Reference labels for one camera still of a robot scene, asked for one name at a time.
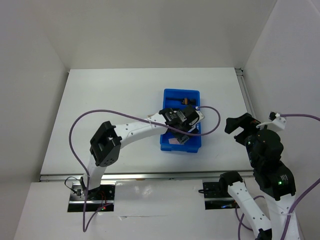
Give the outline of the pink paper packet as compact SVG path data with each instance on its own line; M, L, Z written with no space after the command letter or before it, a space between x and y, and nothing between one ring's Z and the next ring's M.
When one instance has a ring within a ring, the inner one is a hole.
M180 145L181 144L176 138L169 138L168 142L171 145Z

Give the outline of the short kabuki makeup brush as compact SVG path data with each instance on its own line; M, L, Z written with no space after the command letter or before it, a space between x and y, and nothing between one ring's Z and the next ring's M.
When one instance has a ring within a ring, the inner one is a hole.
M182 103L183 105L188 105L188 104L189 104L189 99L188 99L188 98L183 98L183 99L181 100L181 103Z

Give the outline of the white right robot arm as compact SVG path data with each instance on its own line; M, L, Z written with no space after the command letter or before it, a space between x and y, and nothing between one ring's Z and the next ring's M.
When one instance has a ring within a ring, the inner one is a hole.
M218 190L223 196L231 196L242 210L257 240L300 239L297 217L292 206L296 200L293 173L281 161L284 146L278 135L285 129L286 118L270 113L269 122L259 122L249 113L227 118L224 131L231 134L238 128L242 132L234 136L245 146L253 168L253 176L266 201L266 216L249 194L246 184L237 171L220 175Z

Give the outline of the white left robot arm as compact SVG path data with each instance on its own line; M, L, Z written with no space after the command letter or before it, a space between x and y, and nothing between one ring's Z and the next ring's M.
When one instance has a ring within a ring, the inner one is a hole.
M204 115L196 108L164 108L142 121L113 125L103 122L90 140L88 173L81 179L81 194L88 200L97 197L106 168L114 164L125 146L139 140L171 132L178 143L186 143L190 134L198 134L197 124Z

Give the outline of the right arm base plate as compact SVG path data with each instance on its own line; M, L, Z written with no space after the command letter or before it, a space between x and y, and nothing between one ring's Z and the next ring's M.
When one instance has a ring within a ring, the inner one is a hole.
M235 209L237 206L234 198L220 189L218 182L203 182L198 193L204 197L205 210Z

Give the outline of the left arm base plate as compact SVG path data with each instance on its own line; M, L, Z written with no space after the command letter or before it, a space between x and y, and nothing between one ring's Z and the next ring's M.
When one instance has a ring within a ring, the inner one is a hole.
M97 193L92 193L86 202L86 212L113 212L115 200L116 185L114 183L103 183ZM68 208L69 213L80 213L83 211L85 203L85 193L79 183L74 183L71 187Z

